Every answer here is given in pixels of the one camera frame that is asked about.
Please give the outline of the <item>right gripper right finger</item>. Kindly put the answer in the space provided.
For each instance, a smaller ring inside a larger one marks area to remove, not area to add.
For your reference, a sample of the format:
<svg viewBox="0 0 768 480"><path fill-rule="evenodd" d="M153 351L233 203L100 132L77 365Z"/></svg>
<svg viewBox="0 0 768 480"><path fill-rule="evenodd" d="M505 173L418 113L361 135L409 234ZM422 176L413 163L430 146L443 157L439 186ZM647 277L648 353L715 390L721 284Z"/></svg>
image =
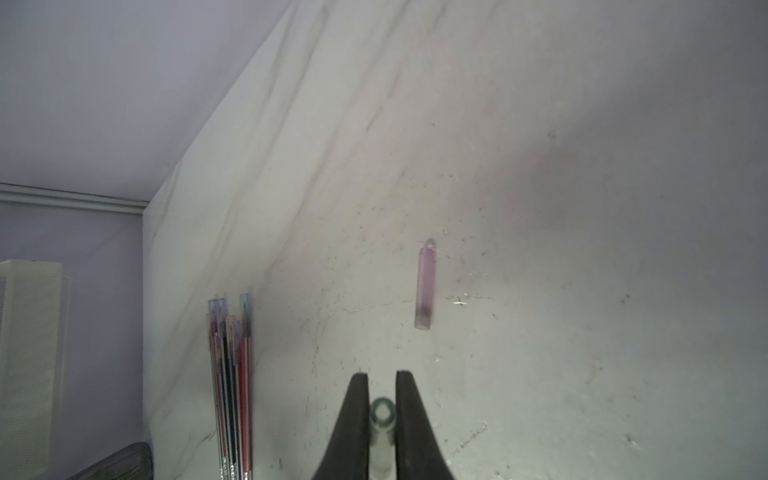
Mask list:
<svg viewBox="0 0 768 480"><path fill-rule="evenodd" d="M397 479L453 480L410 371L396 374L395 407Z"/></svg>

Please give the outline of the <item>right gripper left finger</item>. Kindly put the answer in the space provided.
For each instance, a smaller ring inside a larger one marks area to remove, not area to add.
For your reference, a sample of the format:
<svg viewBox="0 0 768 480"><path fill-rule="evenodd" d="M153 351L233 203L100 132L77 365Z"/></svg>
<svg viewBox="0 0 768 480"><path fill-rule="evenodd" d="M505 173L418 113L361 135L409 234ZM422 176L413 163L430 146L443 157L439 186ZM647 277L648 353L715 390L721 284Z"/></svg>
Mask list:
<svg viewBox="0 0 768 480"><path fill-rule="evenodd" d="M366 373L354 374L348 384L326 452L314 480L368 480L370 401Z"/></svg>

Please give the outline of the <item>pink transparent pencil cap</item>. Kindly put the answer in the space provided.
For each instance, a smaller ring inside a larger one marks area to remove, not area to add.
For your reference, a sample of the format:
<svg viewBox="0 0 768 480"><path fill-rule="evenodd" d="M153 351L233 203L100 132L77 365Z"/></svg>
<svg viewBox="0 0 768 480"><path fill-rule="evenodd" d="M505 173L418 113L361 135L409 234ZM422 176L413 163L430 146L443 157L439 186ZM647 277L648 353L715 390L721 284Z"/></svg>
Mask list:
<svg viewBox="0 0 768 480"><path fill-rule="evenodd" d="M415 327L429 330L431 326L436 272L436 243L428 239L420 249L415 297Z"/></svg>

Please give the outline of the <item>green transparent pencil cap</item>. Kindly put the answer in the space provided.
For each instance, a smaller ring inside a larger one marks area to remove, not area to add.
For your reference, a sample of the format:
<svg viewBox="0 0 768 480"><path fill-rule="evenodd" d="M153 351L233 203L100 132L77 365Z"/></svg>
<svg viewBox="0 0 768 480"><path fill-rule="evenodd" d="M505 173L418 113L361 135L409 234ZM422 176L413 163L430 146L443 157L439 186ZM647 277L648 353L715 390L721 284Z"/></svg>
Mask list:
<svg viewBox="0 0 768 480"><path fill-rule="evenodd" d="M394 468L396 408L387 397L375 399L369 410L369 477L387 479Z"/></svg>

